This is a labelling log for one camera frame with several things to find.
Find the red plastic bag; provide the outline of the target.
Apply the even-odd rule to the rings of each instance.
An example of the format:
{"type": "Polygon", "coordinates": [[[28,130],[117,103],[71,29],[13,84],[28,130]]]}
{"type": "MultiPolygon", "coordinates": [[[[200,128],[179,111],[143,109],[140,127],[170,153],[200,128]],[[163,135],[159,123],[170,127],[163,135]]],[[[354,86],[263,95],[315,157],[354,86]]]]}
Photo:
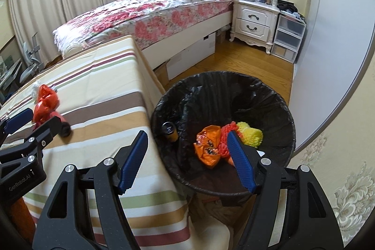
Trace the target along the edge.
{"type": "Polygon", "coordinates": [[[47,120],[60,114],[56,111],[60,105],[56,91],[45,84],[39,86],[37,93],[37,102],[34,107],[32,122],[39,127],[47,120]]]}

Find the red foam fruit net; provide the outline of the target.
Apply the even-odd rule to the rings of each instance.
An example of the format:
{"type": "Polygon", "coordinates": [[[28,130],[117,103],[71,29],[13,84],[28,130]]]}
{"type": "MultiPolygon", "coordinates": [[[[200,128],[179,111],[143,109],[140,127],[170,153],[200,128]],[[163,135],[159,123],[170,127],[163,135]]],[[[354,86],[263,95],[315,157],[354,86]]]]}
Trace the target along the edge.
{"type": "Polygon", "coordinates": [[[220,137],[220,142],[218,146],[218,151],[221,155],[222,158],[224,159],[229,159],[231,157],[228,149],[228,135],[230,132],[237,132],[238,131],[238,126],[235,121],[232,121],[229,124],[226,124],[225,126],[221,127],[221,137],[220,137]]]}

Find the orange snack wrapper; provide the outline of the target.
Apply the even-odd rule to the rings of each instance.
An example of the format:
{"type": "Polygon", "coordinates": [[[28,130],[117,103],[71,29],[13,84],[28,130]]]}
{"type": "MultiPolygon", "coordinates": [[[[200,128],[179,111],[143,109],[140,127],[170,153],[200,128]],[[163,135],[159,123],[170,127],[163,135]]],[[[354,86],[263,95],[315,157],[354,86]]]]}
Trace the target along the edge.
{"type": "Polygon", "coordinates": [[[221,128],[215,125],[205,127],[196,136],[194,143],[196,156],[209,169],[214,168],[221,159],[218,151],[220,140],[221,128]]]}

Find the orange tube black cap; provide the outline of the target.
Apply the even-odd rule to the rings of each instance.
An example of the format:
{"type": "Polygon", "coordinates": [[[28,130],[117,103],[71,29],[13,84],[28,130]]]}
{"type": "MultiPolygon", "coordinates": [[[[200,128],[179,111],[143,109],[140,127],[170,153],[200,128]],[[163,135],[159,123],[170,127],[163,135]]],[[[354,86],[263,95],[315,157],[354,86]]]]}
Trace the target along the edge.
{"type": "Polygon", "coordinates": [[[172,122],[163,123],[161,131],[169,142],[176,142],[179,138],[177,130],[172,122]]]}

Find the white plastic bag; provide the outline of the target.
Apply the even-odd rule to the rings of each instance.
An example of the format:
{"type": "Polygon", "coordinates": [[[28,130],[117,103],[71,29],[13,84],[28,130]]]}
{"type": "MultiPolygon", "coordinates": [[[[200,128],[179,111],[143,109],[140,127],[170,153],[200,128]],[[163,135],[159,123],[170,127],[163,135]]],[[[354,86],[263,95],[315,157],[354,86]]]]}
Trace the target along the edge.
{"type": "Polygon", "coordinates": [[[31,98],[34,104],[37,103],[38,95],[39,95],[39,88],[41,86],[41,83],[39,80],[35,81],[31,86],[31,98]]]}

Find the yellow foam fruit net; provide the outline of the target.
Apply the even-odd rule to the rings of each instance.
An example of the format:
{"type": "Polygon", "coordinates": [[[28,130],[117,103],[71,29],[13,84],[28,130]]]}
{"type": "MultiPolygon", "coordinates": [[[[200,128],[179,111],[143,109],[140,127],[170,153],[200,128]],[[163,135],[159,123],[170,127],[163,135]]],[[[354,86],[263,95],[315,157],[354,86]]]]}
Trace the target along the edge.
{"type": "Polygon", "coordinates": [[[245,145],[257,148],[263,141],[263,132],[250,127],[245,122],[237,123],[239,137],[245,145]]]}

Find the study desk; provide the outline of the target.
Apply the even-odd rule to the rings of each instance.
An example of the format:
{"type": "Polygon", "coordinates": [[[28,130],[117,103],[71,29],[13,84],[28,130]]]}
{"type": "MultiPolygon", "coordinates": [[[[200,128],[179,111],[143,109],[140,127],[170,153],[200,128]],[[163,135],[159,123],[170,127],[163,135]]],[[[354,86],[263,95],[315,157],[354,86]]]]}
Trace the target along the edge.
{"type": "Polygon", "coordinates": [[[20,68],[22,67],[21,59],[18,59],[11,67],[10,70],[1,77],[0,90],[1,90],[1,103],[4,102],[6,94],[4,91],[12,84],[17,78],[20,68]]]}

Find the grey desk chair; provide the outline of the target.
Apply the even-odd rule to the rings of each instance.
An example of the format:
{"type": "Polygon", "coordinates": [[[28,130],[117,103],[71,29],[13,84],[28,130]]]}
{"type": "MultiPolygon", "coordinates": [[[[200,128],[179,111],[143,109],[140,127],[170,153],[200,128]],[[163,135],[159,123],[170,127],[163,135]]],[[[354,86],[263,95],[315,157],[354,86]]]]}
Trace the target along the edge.
{"type": "Polygon", "coordinates": [[[41,57],[39,55],[40,45],[37,42],[36,36],[37,32],[32,36],[32,48],[29,48],[26,41],[22,45],[22,51],[27,68],[20,76],[21,85],[29,82],[45,68],[45,64],[41,61],[41,57]]]}

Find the striped bed sheet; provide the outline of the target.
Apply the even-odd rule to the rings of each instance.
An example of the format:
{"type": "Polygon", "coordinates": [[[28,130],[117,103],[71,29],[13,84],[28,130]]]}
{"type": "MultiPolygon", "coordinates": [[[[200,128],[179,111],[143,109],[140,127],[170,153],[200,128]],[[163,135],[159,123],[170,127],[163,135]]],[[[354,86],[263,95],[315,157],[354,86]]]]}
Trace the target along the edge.
{"type": "MultiPolygon", "coordinates": [[[[229,247],[226,225],[210,216],[191,221],[186,199],[160,159],[149,118],[164,90],[131,36],[90,48],[39,74],[2,106],[1,120],[26,108],[34,112],[30,94],[37,80],[56,91],[62,127],[42,150],[46,179],[11,206],[1,205],[2,249],[33,249],[38,220],[66,166],[96,166],[129,146],[140,131],[147,133],[147,152],[132,187],[120,196],[139,249],[229,247]]],[[[31,120],[1,138],[1,150],[24,143],[35,129],[31,120]]],[[[88,200],[95,240],[103,244],[93,190],[88,200]]]]}

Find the pink floral quilt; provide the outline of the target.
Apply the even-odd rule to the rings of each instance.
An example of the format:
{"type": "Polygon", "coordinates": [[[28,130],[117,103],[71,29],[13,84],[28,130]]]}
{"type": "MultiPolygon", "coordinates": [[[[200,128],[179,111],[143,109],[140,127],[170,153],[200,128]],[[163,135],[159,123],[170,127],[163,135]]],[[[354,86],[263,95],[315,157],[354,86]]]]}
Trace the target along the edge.
{"type": "Polygon", "coordinates": [[[131,35],[141,49],[226,13],[234,0],[116,0],[78,15],[54,30],[63,56],[74,47],[131,35]]]}

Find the white wardrobe door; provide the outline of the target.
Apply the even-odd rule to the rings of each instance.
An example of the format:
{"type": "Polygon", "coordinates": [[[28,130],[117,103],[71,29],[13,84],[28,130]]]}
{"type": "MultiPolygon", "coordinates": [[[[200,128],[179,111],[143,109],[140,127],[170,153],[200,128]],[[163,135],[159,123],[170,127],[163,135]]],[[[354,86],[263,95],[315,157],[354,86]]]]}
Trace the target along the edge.
{"type": "Polygon", "coordinates": [[[295,153],[317,138],[346,105],[368,67],[373,39],[374,0],[311,0],[289,102],[296,126],[295,153]]]}

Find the white storage box under bed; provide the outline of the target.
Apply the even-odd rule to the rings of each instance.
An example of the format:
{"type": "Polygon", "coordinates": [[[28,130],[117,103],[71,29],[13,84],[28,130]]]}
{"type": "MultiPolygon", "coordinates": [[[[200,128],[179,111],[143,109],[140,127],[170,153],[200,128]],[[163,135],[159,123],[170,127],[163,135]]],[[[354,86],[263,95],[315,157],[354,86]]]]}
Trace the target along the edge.
{"type": "Polygon", "coordinates": [[[209,34],[177,53],[167,62],[169,80],[215,53],[215,33],[209,34]]]}

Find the plastic drawer unit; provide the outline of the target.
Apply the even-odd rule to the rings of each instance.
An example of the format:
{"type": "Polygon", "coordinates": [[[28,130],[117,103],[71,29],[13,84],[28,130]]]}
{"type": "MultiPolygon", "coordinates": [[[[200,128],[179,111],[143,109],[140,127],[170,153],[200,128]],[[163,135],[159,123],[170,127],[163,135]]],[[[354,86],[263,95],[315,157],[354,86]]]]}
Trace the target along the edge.
{"type": "Polygon", "coordinates": [[[301,18],[281,12],[278,17],[271,55],[295,63],[303,42],[306,23],[301,18]]]}

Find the white nightstand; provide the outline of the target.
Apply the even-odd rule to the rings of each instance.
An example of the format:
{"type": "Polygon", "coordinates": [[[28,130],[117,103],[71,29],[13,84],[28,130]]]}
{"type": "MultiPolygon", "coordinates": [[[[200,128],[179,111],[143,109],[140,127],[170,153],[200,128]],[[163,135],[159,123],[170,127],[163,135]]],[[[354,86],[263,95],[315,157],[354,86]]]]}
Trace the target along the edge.
{"type": "Polygon", "coordinates": [[[229,41],[239,39],[249,46],[263,47],[270,55],[279,14],[272,5],[235,0],[229,41]]]}

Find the white bed with headboard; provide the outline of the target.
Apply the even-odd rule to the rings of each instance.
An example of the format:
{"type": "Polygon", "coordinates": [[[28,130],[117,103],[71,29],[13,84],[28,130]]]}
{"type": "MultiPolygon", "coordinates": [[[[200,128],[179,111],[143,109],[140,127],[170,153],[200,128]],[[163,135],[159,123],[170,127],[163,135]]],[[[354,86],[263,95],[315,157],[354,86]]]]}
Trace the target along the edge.
{"type": "Polygon", "coordinates": [[[152,68],[227,27],[234,0],[116,0],[54,30],[64,58],[131,35],[152,68]]]}

